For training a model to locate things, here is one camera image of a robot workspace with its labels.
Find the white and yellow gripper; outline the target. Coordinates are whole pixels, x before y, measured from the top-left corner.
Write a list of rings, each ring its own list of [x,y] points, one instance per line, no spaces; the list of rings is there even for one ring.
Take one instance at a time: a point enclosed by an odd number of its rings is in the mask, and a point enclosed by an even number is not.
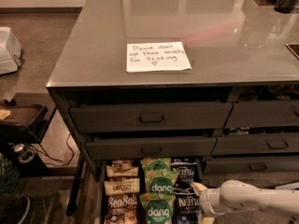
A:
[[[205,185],[198,182],[191,182],[194,193],[200,196],[200,203],[204,214],[207,217],[218,217],[224,214],[220,209],[221,189],[208,189]]]

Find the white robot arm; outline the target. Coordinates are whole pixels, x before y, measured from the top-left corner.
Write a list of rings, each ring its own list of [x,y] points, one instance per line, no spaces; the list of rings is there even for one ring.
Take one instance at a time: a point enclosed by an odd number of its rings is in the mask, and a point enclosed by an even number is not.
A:
[[[190,185],[208,217],[263,210],[294,220],[299,218],[298,190],[261,189],[238,180],[227,180],[215,189],[194,181]]]

